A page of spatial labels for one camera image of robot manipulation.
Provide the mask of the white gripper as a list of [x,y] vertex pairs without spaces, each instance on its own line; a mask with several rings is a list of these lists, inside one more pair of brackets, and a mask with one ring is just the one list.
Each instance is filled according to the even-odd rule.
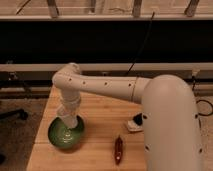
[[57,109],[57,116],[68,128],[75,128],[78,125],[77,120],[78,107],[65,107],[60,105]]

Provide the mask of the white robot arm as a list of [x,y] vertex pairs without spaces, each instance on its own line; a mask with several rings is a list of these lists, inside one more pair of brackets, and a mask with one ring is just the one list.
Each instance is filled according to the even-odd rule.
[[134,102],[142,106],[147,171],[203,171],[196,99],[183,79],[84,76],[77,64],[69,63],[54,74],[52,82],[61,92],[57,115],[66,126],[78,125],[81,92]]

